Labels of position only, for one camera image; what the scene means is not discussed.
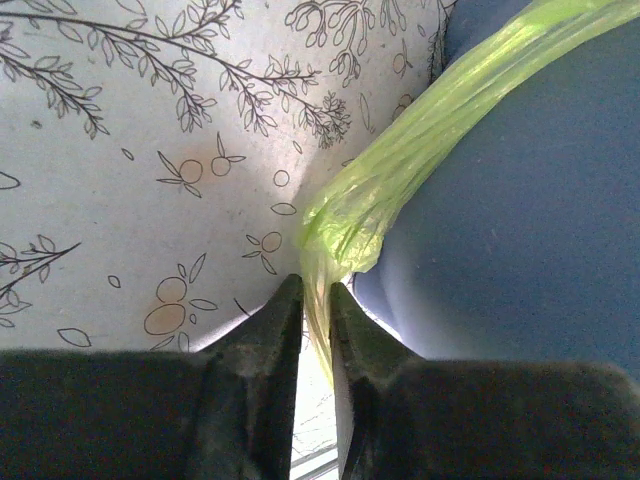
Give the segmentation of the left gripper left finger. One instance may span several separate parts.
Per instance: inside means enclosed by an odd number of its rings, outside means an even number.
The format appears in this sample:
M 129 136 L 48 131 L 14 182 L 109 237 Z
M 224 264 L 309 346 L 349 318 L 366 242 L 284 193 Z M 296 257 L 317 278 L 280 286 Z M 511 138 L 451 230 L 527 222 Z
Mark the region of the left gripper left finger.
M 190 478 L 289 478 L 302 316 L 302 280 L 291 274 L 262 308 L 205 348 Z

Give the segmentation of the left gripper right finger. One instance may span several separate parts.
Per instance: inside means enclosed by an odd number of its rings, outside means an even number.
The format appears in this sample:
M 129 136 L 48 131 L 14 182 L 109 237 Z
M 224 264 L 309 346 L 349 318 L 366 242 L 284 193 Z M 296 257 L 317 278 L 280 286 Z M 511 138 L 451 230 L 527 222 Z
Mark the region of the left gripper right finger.
M 371 319 L 341 283 L 329 296 L 342 479 L 422 479 L 405 419 L 392 422 L 394 376 L 415 354 Z

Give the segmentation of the green trash bag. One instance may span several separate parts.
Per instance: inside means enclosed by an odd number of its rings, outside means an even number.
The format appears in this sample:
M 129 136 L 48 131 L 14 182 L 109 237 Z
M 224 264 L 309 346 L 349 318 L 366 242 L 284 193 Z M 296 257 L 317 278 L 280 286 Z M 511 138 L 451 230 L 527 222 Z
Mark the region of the green trash bag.
M 636 1 L 533 1 L 449 66 L 306 208 L 297 237 L 310 339 L 333 377 L 329 295 L 377 262 L 401 208 L 460 140 L 532 75 L 639 16 Z

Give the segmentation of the blue trash bin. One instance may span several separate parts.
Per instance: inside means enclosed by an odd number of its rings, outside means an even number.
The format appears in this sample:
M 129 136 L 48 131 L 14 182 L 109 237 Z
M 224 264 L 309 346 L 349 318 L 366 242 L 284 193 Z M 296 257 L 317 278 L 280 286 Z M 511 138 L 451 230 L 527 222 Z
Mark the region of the blue trash bin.
M 402 208 L 359 303 L 427 359 L 639 371 L 639 24 L 508 93 Z

